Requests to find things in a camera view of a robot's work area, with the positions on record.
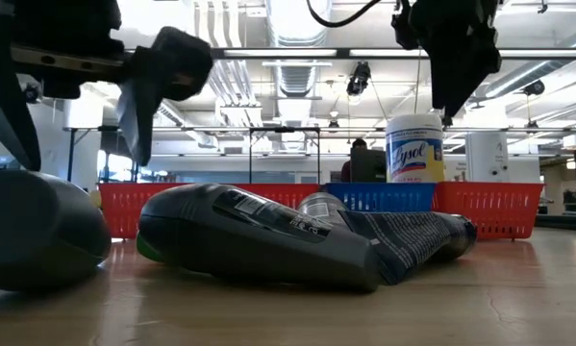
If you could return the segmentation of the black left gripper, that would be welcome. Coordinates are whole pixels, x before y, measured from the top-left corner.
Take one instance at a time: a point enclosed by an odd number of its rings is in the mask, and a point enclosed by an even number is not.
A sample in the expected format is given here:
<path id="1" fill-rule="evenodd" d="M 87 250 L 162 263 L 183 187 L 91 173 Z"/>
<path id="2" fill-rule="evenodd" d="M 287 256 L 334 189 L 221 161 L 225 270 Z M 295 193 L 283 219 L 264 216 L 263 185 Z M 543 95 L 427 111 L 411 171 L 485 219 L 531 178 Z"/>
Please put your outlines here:
<path id="1" fill-rule="evenodd" d="M 0 143 L 27 170 L 39 171 L 37 130 L 15 75 L 15 44 L 80 58 L 114 62 L 125 57 L 117 0 L 0 0 Z M 213 68 L 208 42 L 163 27 L 149 47 L 124 63 L 115 113 L 133 161 L 151 159 L 153 117 L 163 100 L 199 93 Z"/>

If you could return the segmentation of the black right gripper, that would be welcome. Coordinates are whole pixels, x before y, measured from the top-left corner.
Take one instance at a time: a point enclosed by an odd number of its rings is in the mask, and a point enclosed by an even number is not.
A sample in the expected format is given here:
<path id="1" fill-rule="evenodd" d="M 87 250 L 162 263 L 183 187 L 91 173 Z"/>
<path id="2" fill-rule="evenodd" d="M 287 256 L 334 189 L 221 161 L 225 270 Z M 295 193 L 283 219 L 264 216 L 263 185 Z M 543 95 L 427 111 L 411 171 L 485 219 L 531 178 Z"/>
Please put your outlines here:
<path id="1" fill-rule="evenodd" d="M 452 120 L 501 57 L 493 26 L 502 0 L 397 0 L 396 42 L 422 49 L 431 63 L 433 108 Z"/>

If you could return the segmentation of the grey body wash bottle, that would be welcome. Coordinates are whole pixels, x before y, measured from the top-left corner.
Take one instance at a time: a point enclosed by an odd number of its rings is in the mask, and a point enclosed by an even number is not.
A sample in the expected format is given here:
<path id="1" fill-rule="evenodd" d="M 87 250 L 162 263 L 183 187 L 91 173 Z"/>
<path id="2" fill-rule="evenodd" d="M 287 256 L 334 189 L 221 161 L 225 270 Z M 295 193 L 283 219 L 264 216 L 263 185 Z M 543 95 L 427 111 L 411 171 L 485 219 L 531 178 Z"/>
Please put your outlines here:
<path id="1" fill-rule="evenodd" d="M 297 210 L 335 226 L 348 228 L 340 215 L 342 210 L 346 210 L 345 205 L 339 198 L 327 192 L 316 192 L 307 196 Z"/>
<path id="2" fill-rule="evenodd" d="M 372 292 L 369 241 L 233 185 L 180 185 L 145 203 L 138 238 L 163 263 L 218 278 Z"/>
<path id="3" fill-rule="evenodd" d="M 112 245 L 102 211 L 61 178 L 0 171 L 0 289 L 34 292 L 83 282 Z"/>

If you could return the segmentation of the dark squeeze tube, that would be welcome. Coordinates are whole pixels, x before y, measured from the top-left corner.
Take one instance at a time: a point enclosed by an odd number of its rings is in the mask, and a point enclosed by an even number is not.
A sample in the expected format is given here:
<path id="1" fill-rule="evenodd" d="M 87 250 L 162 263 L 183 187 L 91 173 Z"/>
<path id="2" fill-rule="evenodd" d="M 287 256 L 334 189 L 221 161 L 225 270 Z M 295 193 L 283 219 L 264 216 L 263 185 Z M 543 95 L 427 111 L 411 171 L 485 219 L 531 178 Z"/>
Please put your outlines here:
<path id="1" fill-rule="evenodd" d="M 477 240 L 465 216 L 436 211 L 339 213 L 349 229 L 373 246 L 387 284 L 399 284 L 427 262 L 449 262 L 467 254 Z"/>

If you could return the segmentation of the small green bottle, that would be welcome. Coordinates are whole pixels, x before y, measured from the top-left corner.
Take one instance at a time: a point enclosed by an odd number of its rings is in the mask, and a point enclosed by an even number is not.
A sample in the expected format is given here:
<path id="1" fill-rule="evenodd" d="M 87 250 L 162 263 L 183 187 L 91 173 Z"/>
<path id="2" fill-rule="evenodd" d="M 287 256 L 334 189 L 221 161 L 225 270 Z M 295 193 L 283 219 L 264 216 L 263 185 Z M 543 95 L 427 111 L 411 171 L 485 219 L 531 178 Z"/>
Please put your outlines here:
<path id="1" fill-rule="evenodd" d="M 140 234 L 137 234 L 136 247 L 138 252 L 146 259 L 158 263 L 165 263 L 163 256 L 154 250 Z"/>

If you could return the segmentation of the white Lysol wipes canister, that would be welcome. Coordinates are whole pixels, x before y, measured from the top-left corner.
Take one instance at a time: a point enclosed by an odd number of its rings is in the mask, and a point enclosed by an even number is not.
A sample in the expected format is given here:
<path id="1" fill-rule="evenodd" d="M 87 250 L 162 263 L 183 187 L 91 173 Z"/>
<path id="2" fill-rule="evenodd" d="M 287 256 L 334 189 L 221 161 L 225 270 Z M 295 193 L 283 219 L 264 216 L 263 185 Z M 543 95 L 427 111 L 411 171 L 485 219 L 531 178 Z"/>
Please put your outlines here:
<path id="1" fill-rule="evenodd" d="M 443 131 L 437 115 L 393 117 L 386 127 L 386 146 L 389 183 L 444 180 Z"/>

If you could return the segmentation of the white round column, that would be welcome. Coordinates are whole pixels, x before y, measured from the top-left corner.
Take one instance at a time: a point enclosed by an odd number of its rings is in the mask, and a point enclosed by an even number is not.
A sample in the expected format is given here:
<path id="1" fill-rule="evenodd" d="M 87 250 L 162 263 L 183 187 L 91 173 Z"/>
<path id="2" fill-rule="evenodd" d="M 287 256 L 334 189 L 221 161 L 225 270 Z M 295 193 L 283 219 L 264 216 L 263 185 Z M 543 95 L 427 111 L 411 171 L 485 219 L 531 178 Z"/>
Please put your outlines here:
<path id="1" fill-rule="evenodd" d="M 510 180 L 506 133 L 469 133 L 465 147 L 469 181 L 503 183 Z"/>

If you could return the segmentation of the person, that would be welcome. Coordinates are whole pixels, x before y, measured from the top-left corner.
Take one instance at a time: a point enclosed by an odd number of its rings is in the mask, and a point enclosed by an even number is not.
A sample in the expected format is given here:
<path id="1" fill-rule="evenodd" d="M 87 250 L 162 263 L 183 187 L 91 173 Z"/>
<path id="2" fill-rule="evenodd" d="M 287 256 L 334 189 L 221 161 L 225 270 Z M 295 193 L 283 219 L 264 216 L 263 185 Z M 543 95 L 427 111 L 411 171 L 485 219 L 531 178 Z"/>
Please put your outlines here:
<path id="1" fill-rule="evenodd" d="M 352 148 L 353 149 L 366 149 L 367 144 L 362 138 L 358 138 L 352 143 Z M 351 182 L 351 161 L 346 161 L 343 164 L 343 166 L 341 168 L 341 173 L 340 173 L 340 181 L 342 183 L 350 183 Z"/>

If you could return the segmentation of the red plastic basket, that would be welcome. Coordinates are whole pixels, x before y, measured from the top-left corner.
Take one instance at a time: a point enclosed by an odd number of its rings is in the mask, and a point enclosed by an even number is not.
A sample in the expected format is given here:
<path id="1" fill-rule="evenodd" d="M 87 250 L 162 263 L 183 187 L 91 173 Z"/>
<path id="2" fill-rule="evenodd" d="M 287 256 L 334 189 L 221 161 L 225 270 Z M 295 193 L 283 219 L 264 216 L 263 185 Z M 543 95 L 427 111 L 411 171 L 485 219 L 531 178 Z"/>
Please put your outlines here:
<path id="1" fill-rule="evenodd" d="M 237 184 L 237 187 L 293 209 L 319 191 L 318 184 Z"/>
<path id="2" fill-rule="evenodd" d="M 100 184 L 101 207 L 112 238 L 134 239 L 142 207 L 153 195 L 184 183 Z"/>
<path id="3" fill-rule="evenodd" d="M 460 214 L 476 227 L 478 239 L 527 239 L 532 235 L 543 184 L 442 182 L 433 211 Z"/>

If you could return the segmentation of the blue plastic basket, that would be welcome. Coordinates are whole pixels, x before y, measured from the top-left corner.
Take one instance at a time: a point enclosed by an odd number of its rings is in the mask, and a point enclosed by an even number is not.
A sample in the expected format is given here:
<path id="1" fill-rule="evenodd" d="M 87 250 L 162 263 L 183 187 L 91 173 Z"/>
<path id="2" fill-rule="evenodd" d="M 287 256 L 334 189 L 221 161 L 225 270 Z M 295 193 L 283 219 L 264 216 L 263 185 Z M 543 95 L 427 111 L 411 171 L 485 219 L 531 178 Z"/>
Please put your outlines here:
<path id="1" fill-rule="evenodd" d="M 349 210 L 366 212 L 430 211 L 435 183 L 332 183 L 321 190 Z"/>

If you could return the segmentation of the black metal rig frame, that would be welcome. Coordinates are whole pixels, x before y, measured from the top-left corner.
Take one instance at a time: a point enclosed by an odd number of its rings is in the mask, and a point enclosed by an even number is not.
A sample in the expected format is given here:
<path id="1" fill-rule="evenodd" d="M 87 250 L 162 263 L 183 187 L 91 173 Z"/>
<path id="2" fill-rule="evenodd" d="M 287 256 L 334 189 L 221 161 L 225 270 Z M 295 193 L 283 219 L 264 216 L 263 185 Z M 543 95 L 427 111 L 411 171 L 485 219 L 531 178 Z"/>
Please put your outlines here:
<path id="1" fill-rule="evenodd" d="M 504 60 L 576 61 L 576 48 L 500 49 Z M 398 48 L 213 48 L 216 60 L 417 60 L 426 52 Z"/>

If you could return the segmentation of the silver ventilation duct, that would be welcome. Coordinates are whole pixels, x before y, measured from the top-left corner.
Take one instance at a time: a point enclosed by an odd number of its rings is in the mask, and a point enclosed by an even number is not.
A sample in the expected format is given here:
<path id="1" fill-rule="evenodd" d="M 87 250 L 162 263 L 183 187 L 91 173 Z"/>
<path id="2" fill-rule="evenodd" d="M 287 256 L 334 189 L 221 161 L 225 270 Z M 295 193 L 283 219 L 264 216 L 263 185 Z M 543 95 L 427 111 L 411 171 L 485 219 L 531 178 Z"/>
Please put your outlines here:
<path id="1" fill-rule="evenodd" d="M 327 28 L 309 12 L 307 0 L 264 0 L 270 43 L 279 48 L 318 48 L 325 44 Z M 313 90 L 317 61 L 279 61 L 275 78 L 285 97 L 307 97 Z"/>

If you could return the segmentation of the black background table frame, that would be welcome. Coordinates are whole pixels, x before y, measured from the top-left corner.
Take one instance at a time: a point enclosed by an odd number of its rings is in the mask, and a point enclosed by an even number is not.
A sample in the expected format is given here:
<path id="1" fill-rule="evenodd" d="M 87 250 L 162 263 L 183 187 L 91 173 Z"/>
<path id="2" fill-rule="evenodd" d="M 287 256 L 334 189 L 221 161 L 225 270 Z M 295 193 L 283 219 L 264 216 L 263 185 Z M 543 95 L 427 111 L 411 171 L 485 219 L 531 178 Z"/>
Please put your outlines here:
<path id="1" fill-rule="evenodd" d="M 290 126 L 276 126 L 276 127 L 249 127 L 248 128 L 248 183 L 253 183 L 253 137 L 257 132 L 262 132 L 265 135 L 267 132 L 273 132 L 276 134 L 292 134 L 296 132 L 301 132 L 303 134 L 313 132 L 316 134 L 315 144 L 317 146 L 316 152 L 316 173 L 317 173 L 317 183 L 321 184 L 321 129 L 319 127 L 290 127 Z"/>

